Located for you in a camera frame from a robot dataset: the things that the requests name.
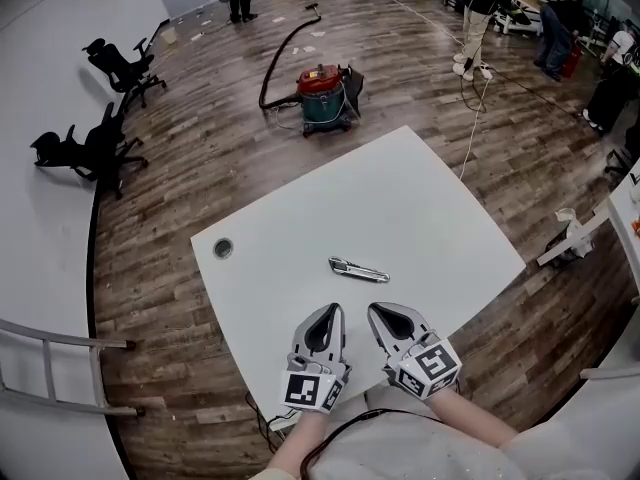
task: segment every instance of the white cable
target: white cable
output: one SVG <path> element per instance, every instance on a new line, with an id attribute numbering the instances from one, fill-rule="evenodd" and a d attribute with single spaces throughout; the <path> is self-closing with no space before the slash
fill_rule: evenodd
<path id="1" fill-rule="evenodd" d="M 464 157 L 464 162 L 462 162 L 462 172 L 460 173 L 460 180 L 462 180 L 462 176 L 464 176 L 464 168 L 466 167 L 467 160 L 469 159 L 469 155 L 471 154 L 471 143 L 473 142 L 473 134 L 476 132 L 476 126 L 478 126 L 478 116 L 480 115 L 480 109 L 482 108 L 482 102 L 484 101 L 484 93 L 487 92 L 489 82 L 491 82 L 491 79 L 487 80 L 487 83 L 484 86 L 484 90 L 482 91 L 482 96 L 480 96 L 480 105 L 478 105 L 478 111 L 476 112 L 476 121 L 475 123 L 473 123 L 473 130 L 471 130 L 471 138 L 469 139 L 469 149 L 467 150 L 467 156 Z"/>
<path id="2" fill-rule="evenodd" d="M 460 46 L 462 46 L 464 48 L 464 43 L 462 41 L 460 41 L 458 38 L 456 38 L 451 32 L 449 32 L 446 28 L 441 27 L 439 25 L 437 25 L 436 23 L 434 23 L 433 21 L 431 21 L 429 18 L 427 18 L 426 16 L 420 14 L 417 11 L 414 11 L 411 7 L 409 7 L 408 5 L 403 4 L 402 2 L 399 2 L 398 0 L 391 0 L 392 2 L 397 3 L 398 5 L 401 5 L 402 7 L 404 7 L 405 9 L 407 9 L 408 11 L 411 11 L 413 14 L 415 14 L 416 16 L 419 16 L 420 18 L 422 18 L 424 21 L 426 21 L 427 23 L 430 23 L 431 25 L 433 25 L 435 28 L 437 28 L 438 30 L 440 30 L 440 32 L 443 32 L 445 35 L 449 36 L 451 39 L 453 39 L 456 43 L 458 43 Z"/>

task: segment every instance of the ladder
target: ladder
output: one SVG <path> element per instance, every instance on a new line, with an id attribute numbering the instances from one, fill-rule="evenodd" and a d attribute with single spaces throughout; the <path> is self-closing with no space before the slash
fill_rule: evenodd
<path id="1" fill-rule="evenodd" d="M 92 338 L 80 338 L 57 334 L 53 332 L 40 331 L 14 324 L 7 320 L 0 319 L 0 331 L 10 334 L 42 341 L 42 356 L 44 359 L 44 375 L 47 385 L 47 397 L 25 393 L 9 388 L 2 378 L 0 366 L 0 401 L 27 402 L 31 404 L 43 405 L 67 411 L 76 411 L 93 414 L 104 414 L 111 416 L 143 416 L 144 409 L 134 407 L 113 407 L 109 405 L 104 396 L 104 385 L 102 384 L 102 373 L 100 371 L 100 352 L 105 348 L 123 348 L 133 350 L 135 342 L 129 340 L 97 340 Z M 56 398 L 56 389 L 53 382 L 53 370 L 51 367 L 51 343 L 62 343 L 65 345 L 76 345 L 89 348 L 89 360 L 91 365 L 91 377 L 93 381 L 93 391 L 96 403 L 82 404 L 76 402 L 66 402 Z"/>

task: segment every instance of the wood plank flooring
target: wood plank flooring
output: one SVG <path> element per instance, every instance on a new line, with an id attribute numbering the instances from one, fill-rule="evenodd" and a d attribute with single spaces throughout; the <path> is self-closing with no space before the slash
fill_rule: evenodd
<path id="1" fill-rule="evenodd" d="M 400 0 L 461 36 L 461 16 L 441 0 Z M 319 62 L 355 59 L 365 75 L 363 120 L 348 133 L 303 139 L 300 111 L 263 115 L 260 84 L 273 53 L 318 2 L 322 21 L 287 47 L 268 100 L 293 92 L 297 75 Z M 134 339 L 109 353 L 109 399 L 143 405 L 144 418 L 119 420 L 139 478 L 247 478 L 269 458 L 246 392 L 216 322 L 190 237 L 252 201 L 358 146 L 407 124 L 459 173 L 475 112 L 451 72 L 458 45 L 389 0 L 253 0 L 260 17 L 226 26 L 225 6 L 176 26 L 179 42 L 152 48 L 169 89 L 148 93 L 126 119 L 150 165 L 124 176 L 124 198 L 104 198 L 98 221 L 95 314 L 100 337 Z M 273 23 L 276 17 L 286 19 Z M 205 20 L 212 23 L 202 27 Z M 203 30 L 198 41 L 190 39 Z M 313 37 L 311 31 L 325 31 Z M 491 29 L 483 57 L 567 112 L 595 84 L 584 58 L 558 84 L 531 63 L 536 43 Z M 315 46 L 292 55 L 294 47 Z M 476 75 L 476 87 L 484 82 Z M 464 94 L 477 107 L 467 82 Z M 493 303 L 453 335 L 464 362 L 463 393 L 526 429 L 578 380 L 578 372 L 619 336 L 635 295 L 622 247 L 609 224 L 595 250 L 563 271 L 535 258 L 561 229 L 554 211 L 581 220 L 609 190 L 606 146 L 583 123 L 500 76 L 489 84 L 464 182 L 509 237 L 527 268 Z M 492 268 L 487 259 L 487 268 Z"/>

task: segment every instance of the black hose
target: black hose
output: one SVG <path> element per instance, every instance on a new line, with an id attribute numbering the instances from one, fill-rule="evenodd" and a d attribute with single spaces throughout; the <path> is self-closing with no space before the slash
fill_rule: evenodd
<path id="1" fill-rule="evenodd" d="M 281 98 L 279 100 L 272 101 L 271 103 L 265 103 L 264 102 L 264 98 L 267 95 L 267 87 L 269 86 L 269 79 L 271 78 L 271 74 L 273 73 L 273 69 L 276 67 L 276 63 L 278 62 L 278 58 L 280 57 L 280 54 L 282 53 L 282 50 L 284 50 L 284 47 L 287 46 L 287 43 L 289 41 L 291 41 L 291 38 L 293 36 L 295 36 L 298 32 L 300 32 L 304 27 L 308 27 L 309 25 L 313 25 L 314 23 L 318 23 L 321 19 L 322 19 L 322 16 L 318 15 L 316 18 L 314 18 L 314 19 L 312 19 L 310 21 L 306 21 L 302 25 L 296 27 L 293 30 L 293 32 L 291 32 L 285 38 L 285 40 L 280 45 L 280 48 L 278 48 L 278 51 L 273 56 L 273 60 L 271 61 L 271 64 L 269 65 L 269 69 L 267 69 L 267 74 L 264 75 L 264 80 L 262 81 L 262 89 L 260 90 L 260 99 L 258 100 L 258 103 L 259 103 L 260 108 L 262 110 L 267 110 L 267 109 L 270 109 L 270 108 L 278 107 L 280 105 L 283 105 L 284 103 L 296 103 L 296 102 L 300 101 L 300 95 L 297 92 L 294 93 L 294 94 L 290 94 L 289 96 L 285 96 L 284 98 Z"/>

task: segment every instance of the fallen office chair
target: fallen office chair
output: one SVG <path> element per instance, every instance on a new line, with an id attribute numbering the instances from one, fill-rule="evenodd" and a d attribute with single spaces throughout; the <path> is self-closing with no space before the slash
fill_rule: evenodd
<path id="1" fill-rule="evenodd" d="M 104 39 L 96 39 L 82 49 L 89 54 L 89 62 L 109 77 L 111 88 L 125 95 L 125 101 L 122 103 L 124 112 L 129 109 L 129 104 L 137 96 L 140 96 L 142 108 L 147 108 L 144 98 L 147 89 L 156 85 L 161 85 L 163 89 L 167 88 L 164 80 L 160 80 L 156 75 L 146 74 L 154 59 L 153 55 L 147 55 L 142 48 L 146 40 L 146 37 L 143 38 L 133 49 L 140 52 L 140 60 L 136 62 L 129 62 L 115 45 L 106 44 Z"/>
<path id="2" fill-rule="evenodd" d="M 75 125 L 67 132 L 63 142 L 54 132 L 41 135 L 31 147 L 36 150 L 38 167 L 69 167 L 78 176 L 89 181 L 98 181 L 98 190 L 112 189 L 116 198 L 122 198 L 120 191 L 120 168 L 124 164 L 140 163 L 147 167 L 149 162 L 141 156 L 127 157 L 126 154 L 136 144 L 142 145 L 137 137 L 131 142 L 122 133 L 122 114 L 111 115 L 113 103 L 109 103 L 102 122 L 91 130 L 84 144 L 73 138 Z"/>

